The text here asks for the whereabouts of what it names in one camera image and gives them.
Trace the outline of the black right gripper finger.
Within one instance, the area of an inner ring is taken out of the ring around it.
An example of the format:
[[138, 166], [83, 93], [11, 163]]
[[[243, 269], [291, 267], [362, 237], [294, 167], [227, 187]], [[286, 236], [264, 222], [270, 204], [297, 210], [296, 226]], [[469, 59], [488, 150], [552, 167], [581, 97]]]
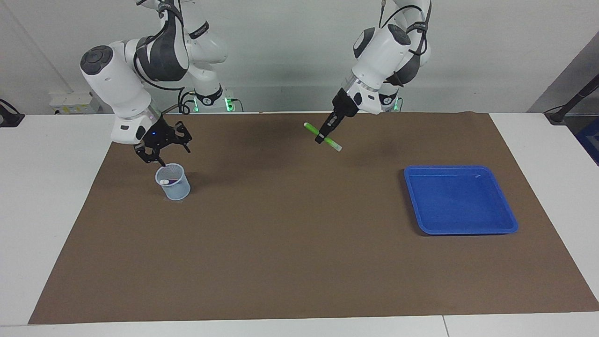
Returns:
[[158, 162], [162, 167], [165, 167], [166, 163], [160, 157], [160, 152], [164, 147], [166, 147], [166, 145], [161, 143], [139, 143], [135, 145], [135, 153], [145, 163]]
[[186, 128], [182, 121], [178, 121], [172, 127], [172, 139], [171, 143], [176, 145], [181, 145], [184, 147], [186, 152], [191, 153], [189, 149], [189, 143], [192, 141], [192, 136], [189, 130]]

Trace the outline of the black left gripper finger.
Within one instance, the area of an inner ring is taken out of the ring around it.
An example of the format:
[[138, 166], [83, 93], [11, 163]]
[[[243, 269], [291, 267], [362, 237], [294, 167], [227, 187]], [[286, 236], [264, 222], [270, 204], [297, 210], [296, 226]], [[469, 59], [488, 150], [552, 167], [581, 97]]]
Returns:
[[333, 123], [334, 114], [330, 113], [318, 130], [318, 134], [315, 138], [315, 141], [317, 143], [321, 144], [329, 136], [330, 132], [332, 132], [332, 130], [334, 129], [334, 127], [332, 126]]
[[330, 133], [337, 128], [337, 126], [340, 124], [340, 122], [342, 122], [342, 120], [342, 113], [330, 113], [324, 122], [324, 138], [329, 137]]

